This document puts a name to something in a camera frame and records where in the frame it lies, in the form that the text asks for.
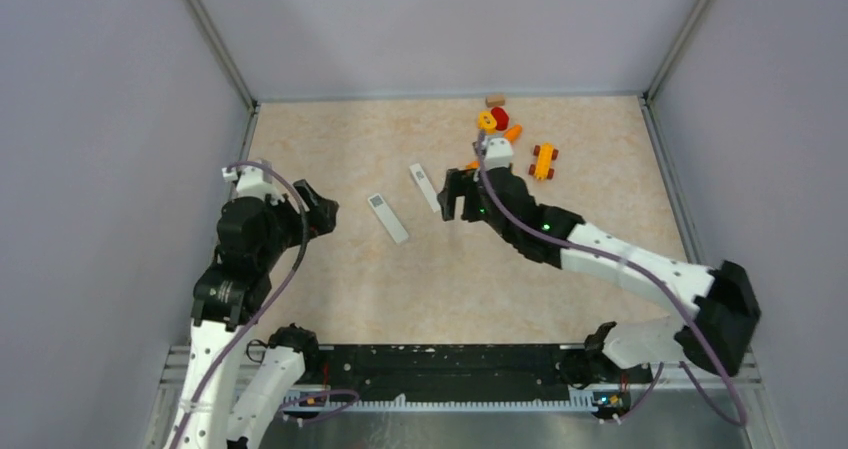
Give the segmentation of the white remote battery cover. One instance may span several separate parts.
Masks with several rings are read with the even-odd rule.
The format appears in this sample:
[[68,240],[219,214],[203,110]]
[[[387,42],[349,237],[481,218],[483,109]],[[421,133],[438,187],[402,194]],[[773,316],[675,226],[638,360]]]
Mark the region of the white remote battery cover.
[[419,163],[415,163],[409,166],[409,170],[431,211],[434,213],[439,212],[441,206],[437,199],[437,193],[424,168]]

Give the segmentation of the small white remote control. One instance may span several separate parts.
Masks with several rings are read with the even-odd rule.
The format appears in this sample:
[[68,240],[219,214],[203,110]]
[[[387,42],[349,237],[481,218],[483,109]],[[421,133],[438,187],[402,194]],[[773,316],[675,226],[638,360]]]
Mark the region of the small white remote control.
[[381,194],[375,193],[369,196],[368,204],[396,244],[402,244],[409,239],[407,230]]

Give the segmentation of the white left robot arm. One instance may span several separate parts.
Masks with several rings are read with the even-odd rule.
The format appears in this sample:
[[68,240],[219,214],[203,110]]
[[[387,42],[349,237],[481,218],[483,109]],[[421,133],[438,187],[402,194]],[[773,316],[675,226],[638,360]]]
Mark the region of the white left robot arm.
[[235,391],[271,270],[285,250],[336,226],[336,201],[304,179],[293,188],[303,214],[264,180],[241,179],[221,209],[213,263],[193,289],[189,363],[168,448],[256,448],[292,386],[319,373],[315,333],[291,324],[271,338],[247,388]]

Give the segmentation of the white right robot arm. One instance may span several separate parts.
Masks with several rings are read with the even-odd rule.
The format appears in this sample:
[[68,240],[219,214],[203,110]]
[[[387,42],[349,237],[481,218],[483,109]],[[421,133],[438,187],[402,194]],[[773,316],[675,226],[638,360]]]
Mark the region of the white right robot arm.
[[581,215],[539,203],[507,168],[450,169],[437,196],[442,218],[483,221],[521,256],[559,270],[592,275],[653,302],[667,317],[602,324],[587,340],[586,366],[612,381],[643,363],[682,360],[711,374],[739,373],[762,311],[746,269],[678,261],[618,239]]

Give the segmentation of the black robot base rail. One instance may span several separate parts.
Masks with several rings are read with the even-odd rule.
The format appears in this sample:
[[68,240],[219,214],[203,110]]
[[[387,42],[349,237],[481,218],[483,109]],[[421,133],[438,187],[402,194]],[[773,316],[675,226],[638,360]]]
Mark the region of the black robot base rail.
[[284,397],[283,412],[539,408],[605,418],[631,408],[627,383],[569,345],[324,346]]

